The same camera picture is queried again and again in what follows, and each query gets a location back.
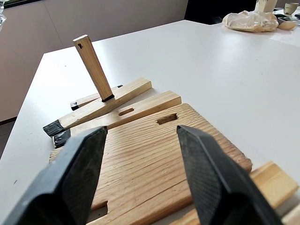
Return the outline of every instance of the light wood strip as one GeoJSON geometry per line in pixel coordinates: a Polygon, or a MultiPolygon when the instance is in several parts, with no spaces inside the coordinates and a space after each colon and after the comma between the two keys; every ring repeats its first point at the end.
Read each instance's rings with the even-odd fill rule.
{"type": "MultiPolygon", "coordinates": [[[[113,87],[112,88],[112,93],[114,94],[114,92],[117,89],[118,89],[118,87],[113,87]]],[[[86,104],[88,104],[88,103],[90,103],[90,102],[92,102],[92,101],[94,101],[94,100],[96,100],[98,98],[101,98],[100,94],[99,93],[95,93],[93,95],[89,95],[87,97],[80,98],[80,99],[76,100],[75,102],[76,102],[76,105],[80,108],[80,107],[82,107],[82,106],[84,106],[84,105],[86,105],[86,104]]]]}
{"type": "Polygon", "coordinates": [[[282,218],[284,225],[300,225],[300,204],[282,218]]]}
{"type": "Polygon", "coordinates": [[[102,102],[101,99],[98,98],[86,104],[85,106],[61,117],[57,121],[50,123],[43,129],[49,136],[54,136],[64,130],[70,129],[111,112],[115,108],[149,90],[151,87],[152,85],[150,81],[144,78],[139,78],[130,84],[118,88],[115,91],[115,96],[113,99],[107,102],[102,102]]]}
{"type": "Polygon", "coordinates": [[[112,129],[179,104],[181,104],[181,97],[172,91],[167,91],[75,126],[70,129],[71,136],[99,126],[107,126],[107,129],[112,129]]]}
{"type": "MultiPolygon", "coordinates": [[[[291,197],[299,187],[289,175],[273,162],[268,162],[252,171],[250,177],[274,209],[291,197]]],[[[297,223],[294,223],[296,218],[300,225],[300,206],[287,215],[283,219],[283,223],[285,225],[296,225],[297,223]]],[[[200,225],[196,209],[191,210],[170,225],[200,225]]]]}

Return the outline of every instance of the wall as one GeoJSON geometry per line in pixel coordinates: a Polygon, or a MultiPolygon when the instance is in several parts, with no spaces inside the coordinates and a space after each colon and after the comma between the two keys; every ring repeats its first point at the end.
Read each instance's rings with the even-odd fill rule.
{"type": "Polygon", "coordinates": [[[17,116],[44,53],[182,20],[188,0],[44,0],[5,9],[0,121],[17,116]]]}

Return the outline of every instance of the wood grain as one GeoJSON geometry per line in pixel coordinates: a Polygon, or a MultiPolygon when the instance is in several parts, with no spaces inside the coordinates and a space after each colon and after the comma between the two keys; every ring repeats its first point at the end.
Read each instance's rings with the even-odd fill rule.
{"type": "Polygon", "coordinates": [[[284,225],[300,225],[300,204],[282,218],[284,225]]]}
{"type": "Polygon", "coordinates": [[[70,129],[71,136],[99,126],[112,129],[179,104],[181,104],[181,97],[172,91],[167,91],[73,127],[70,129]]]}
{"type": "Polygon", "coordinates": [[[96,99],[66,116],[61,117],[59,122],[65,129],[75,127],[111,112],[113,109],[149,90],[151,87],[151,81],[139,78],[130,84],[118,88],[115,91],[114,99],[107,102],[102,102],[100,98],[96,99]]]}
{"type": "MultiPolygon", "coordinates": [[[[114,94],[114,92],[118,89],[118,87],[113,87],[112,88],[112,93],[114,94]]],[[[83,98],[80,98],[78,100],[76,100],[75,102],[77,103],[77,106],[80,108],[98,98],[101,98],[100,97],[100,94],[99,93],[95,93],[93,95],[89,95],[87,97],[83,97],[83,98]]]]}
{"type": "MultiPolygon", "coordinates": [[[[271,207],[276,209],[291,197],[298,189],[298,184],[286,174],[278,165],[268,162],[250,173],[250,177],[266,198],[271,207]]],[[[296,211],[286,218],[292,221],[296,211]]],[[[191,210],[179,220],[170,225],[200,225],[196,209],[191,210]]]]}
{"type": "Polygon", "coordinates": [[[73,40],[73,43],[88,70],[92,81],[94,82],[102,99],[107,99],[113,95],[113,92],[105,77],[101,64],[96,55],[95,49],[90,37],[83,35],[73,40]]]}
{"type": "Polygon", "coordinates": [[[150,224],[192,203],[177,125],[211,134],[248,172],[251,161],[192,107],[181,104],[109,130],[92,210],[108,201],[108,214],[89,225],[150,224]],[[177,119],[158,124],[169,115],[177,119]]]}
{"type": "Polygon", "coordinates": [[[291,197],[299,187],[287,173],[273,162],[268,162],[251,172],[251,178],[270,206],[275,209],[291,197]]]}

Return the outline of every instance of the small hole in stick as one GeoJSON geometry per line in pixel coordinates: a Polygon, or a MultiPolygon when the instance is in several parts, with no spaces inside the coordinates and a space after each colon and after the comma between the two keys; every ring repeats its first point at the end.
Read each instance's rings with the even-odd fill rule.
{"type": "Polygon", "coordinates": [[[125,114],[127,114],[127,113],[130,113],[130,112],[132,112],[132,111],[134,111],[134,108],[127,109],[127,110],[125,110],[125,111],[120,112],[120,113],[119,113],[119,116],[123,116],[123,115],[125,115],[125,114]]]}
{"type": "Polygon", "coordinates": [[[171,115],[169,115],[169,116],[165,116],[165,117],[163,117],[163,118],[158,119],[158,120],[157,120],[157,123],[158,123],[159,125],[162,125],[162,124],[164,124],[164,123],[167,123],[167,122],[170,122],[170,121],[173,121],[173,120],[176,120],[176,119],[178,119],[178,116],[177,116],[176,113],[174,113],[174,114],[171,114],[171,115]]]}

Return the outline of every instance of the window frame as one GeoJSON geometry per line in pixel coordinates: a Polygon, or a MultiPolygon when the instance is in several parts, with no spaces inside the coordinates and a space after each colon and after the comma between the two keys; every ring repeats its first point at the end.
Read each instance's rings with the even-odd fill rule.
{"type": "Polygon", "coordinates": [[[28,3],[35,2],[35,1],[41,1],[41,0],[18,0],[18,1],[15,1],[15,2],[8,1],[8,2],[4,3],[4,9],[15,7],[15,6],[25,5],[25,4],[28,4],[28,3]]]}

